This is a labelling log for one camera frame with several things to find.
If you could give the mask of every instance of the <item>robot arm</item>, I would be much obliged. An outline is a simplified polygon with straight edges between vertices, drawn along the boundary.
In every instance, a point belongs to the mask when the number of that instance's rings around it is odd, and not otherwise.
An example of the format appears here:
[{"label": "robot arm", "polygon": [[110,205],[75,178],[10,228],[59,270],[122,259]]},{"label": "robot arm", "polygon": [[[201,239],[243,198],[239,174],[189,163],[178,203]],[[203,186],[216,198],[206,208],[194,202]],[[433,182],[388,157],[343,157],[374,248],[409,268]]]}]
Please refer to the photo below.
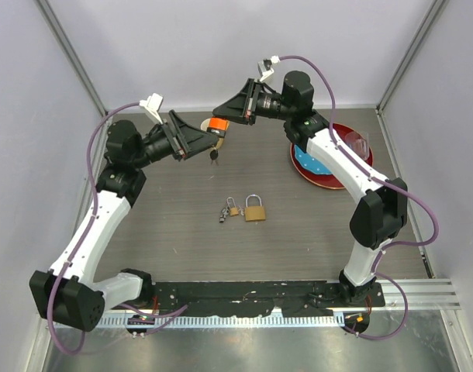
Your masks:
[{"label": "robot arm", "polygon": [[[340,272],[340,293],[345,302],[363,301],[375,282],[371,267],[380,249],[397,236],[407,222],[407,198],[376,183],[371,178],[387,177],[367,165],[352,151],[336,131],[338,144],[332,141],[329,123],[312,109],[314,88],[301,71],[285,75],[281,94],[263,81],[272,74],[276,61],[259,63],[261,79],[247,80],[240,93],[214,109],[215,117],[240,124],[253,125],[258,116],[285,120],[288,139],[300,149],[321,161],[348,190],[357,208],[350,221],[354,249],[347,266]],[[370,176],[359,170],[339,149],[342,146]],[[407,190],[405,182],[387,180]]]},{"label": "robot arm", "polygon": [[[170,111],[171,122],[163,122],[157,113],[162,102],[158,95],[141,101],[140,106],[157,124],[142,138],[128,120],[114,122],[108,128],[105,158],[107,166],[97,182],[98,212],[94,224],[80,246],[78,255],[66,270],[54,301],[54,321],[84,331],[92,331],[102,313],[123,302],[141,306],[152,296],[148,273],[125,269],[115,277],[94,283],[95,270],[112,234],[136,202],[145,174],[141,168],[169,155],[186,160],[216,145],[218,137],[189,126]],[[35,271],[29,286],[39,314],[47,318],[50,290],[77,245],[92,216],[88,210],[67,248],[46,273]]]}]

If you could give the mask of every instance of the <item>small padlock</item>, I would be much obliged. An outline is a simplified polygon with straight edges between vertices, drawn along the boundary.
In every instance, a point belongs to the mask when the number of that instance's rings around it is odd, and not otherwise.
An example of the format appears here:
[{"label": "small padlock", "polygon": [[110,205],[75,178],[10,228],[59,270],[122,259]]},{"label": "small padlock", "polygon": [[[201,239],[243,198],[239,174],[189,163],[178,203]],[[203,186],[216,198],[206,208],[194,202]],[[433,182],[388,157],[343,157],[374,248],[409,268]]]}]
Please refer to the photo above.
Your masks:
[{"label": "small padlock", "polygon": [[237,204],[235,203],[235,199],[233,199],[231,196],[226,200],[226,203],[228,204],[228,208],[230,209],[230,216],[234,217],[235,215],[238,215],[238,208],[236,207]]},{"label": "small padlock", "polygon": [[[259,205],[249,207],[249,198],[259,199]],[[264,211],[261,197],[255,194],[247,196],[247,198],[245,199],[245,221],[247,222],[265,221],[265,219],[266,219],[266,212]]]}]

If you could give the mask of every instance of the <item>gray wood tabletop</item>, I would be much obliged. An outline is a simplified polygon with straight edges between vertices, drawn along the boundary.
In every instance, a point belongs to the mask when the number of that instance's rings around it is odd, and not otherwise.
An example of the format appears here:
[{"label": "gray wood tabletop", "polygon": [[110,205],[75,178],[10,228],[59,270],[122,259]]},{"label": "gray wood tabletop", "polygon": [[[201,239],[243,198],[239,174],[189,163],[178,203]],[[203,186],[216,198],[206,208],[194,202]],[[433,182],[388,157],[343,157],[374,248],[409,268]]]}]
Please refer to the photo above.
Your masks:
[{"label": "gray wood tabletop", "polygon": [[[328,111],[322,112],[328,119]],[[208,112],[181,113],[194,126]],[[152,123],[132,120],[141,133]],[[337,122],[369,133],[375,168],[394,170],[373,109],[339,110]],[[96,280],[123,268],[145,270],[157,281],[252,281],[337,279],[354,239],[348,223],[355,205],[345,191],[319,188],[292,166],[282,122],[258,119],[232,123],[219,153],[177,162],[172,157],[145,168],[147,182],[122,221],[97,269]],[[249,194],[262,197],[267,220],[245,222],[219,212],[229,196],[244,206]],[[398,239],[414,239],[410,225]],[[395,278],[426,277],[419,250],[394,248],[379,270]]]}]

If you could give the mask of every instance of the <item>padlock body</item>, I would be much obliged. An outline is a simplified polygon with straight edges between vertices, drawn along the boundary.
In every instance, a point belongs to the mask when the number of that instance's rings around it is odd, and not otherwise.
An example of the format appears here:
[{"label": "padlock body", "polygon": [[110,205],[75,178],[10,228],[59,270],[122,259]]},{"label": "padlock body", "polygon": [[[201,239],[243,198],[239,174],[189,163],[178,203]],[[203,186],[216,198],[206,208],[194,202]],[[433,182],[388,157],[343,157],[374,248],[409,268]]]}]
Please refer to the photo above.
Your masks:
[{"label": "padlock body", "polygon": [[266,219],[266,212],[262,205],[255,205],[253,207],[245,208],[245,221],[264,221]]}]

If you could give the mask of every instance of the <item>padlock shackle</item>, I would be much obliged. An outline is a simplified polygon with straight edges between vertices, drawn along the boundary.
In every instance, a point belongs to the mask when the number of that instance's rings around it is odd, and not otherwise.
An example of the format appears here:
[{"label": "padlock shackle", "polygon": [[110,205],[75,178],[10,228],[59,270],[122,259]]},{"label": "padlock shackle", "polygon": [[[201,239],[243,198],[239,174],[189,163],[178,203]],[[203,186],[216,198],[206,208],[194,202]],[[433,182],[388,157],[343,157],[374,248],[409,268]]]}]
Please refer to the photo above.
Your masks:
[{"label": "padlock shackle", "polygon": [[226,200],[226,203],[228,204],[228,208],[236,208],[237,206],[235,199],[233,199],[231,196]]},{"label": "padlock shackle", "polygon": [[252,194],[252,195],[249,195],[245,198],[245,206],[248,207],[249,206],[249,198],[257,198],[259,199],[259,206],[262,207],[262,199],[259,195],[255,195],[255,194]]}]

